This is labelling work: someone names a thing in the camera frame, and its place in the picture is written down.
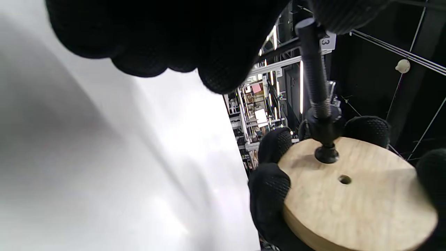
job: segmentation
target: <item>white wall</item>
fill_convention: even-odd
[[[67,51],[42,0],[0,2],[1,251],[260,249],[223,99],[196,72],[126,75]]]

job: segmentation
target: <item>wooden disc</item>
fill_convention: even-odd
[[[284,217],[316,251],[410,251],[437,225],[415,169],[396,154],[351,138],[335,141],[339,161],[314,157],[312,139],[292,146],[279,162],[291,179]]]

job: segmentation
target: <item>gloved hand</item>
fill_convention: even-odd
[[[74,54],[110,58],[138,77],[197,68],[207,88],[224,94],[245,81],[289,0],[45,2],[54,33]],[[391,0],[308,2],[318,22],[341,34],[368,23]]]
[[[304,244],[285,223],[282,211],[290,189],[289,177],[278,167],[282,155],[292,146],[288,128],[269,132],[259,146],[259,166],[249,176],[252,220],[262,237],[281,251],[313,250]],[[308,138],[306,123],[299,130],[300,138]],[[374,116],[356,117],[346,123],[344,137],[355,138],[381,147],[389,144],[388,123]],[[418,179],[438,211],[438,226],[418,249],[440,251],[446,248],[446,149],[425,154],[415,167]]]

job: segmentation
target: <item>glove fingertip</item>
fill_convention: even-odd
[[[418,161],[415,170],[418,180],[431,198],[440,215],[446,214],[446,149],[426,153]]]

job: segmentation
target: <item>cable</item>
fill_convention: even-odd
[[[345,99],[343,96],[341,96],[341,98],[344,100],[344,102],[347,104],[347,105],[349,105],[359,116],[362,116],[354,107],[353,107],[353,105],[351,105],[349,102],[348,102],[348,99]],[[403,156],[391,145],[391,144],[389,144],[389,148],[390,149],[392,149],[398,156],[400,156],[402,159],[404,159],[403,158]]]
[[[430,126],[432,125],[433,121],[435,120],[435,118],[437,117],[438,113],[440,112],[440,110],[442,109],[443,105],[445,104],[446,101],[446,97],[445,99],[443,99],[442,104],[440,105],[440,108],[438,108],[437,112],[435,113],[434,117],[432,118],[432,120],[430,121],[429,125],[427,126],[426,130],[424,131],[423,135],[421,136],[421,138],[418,140],[418,143],[415,145],[415,147],[413,148],[412,152],[410,153],[409,157],[407,159],[410,159],[410,157],[412,157],[413,152],[415,152],[415,150],[417,149],[418,145],[421,143],[421,140],[424,138],[424,135],[426,135],[427,130],[429,130]]]

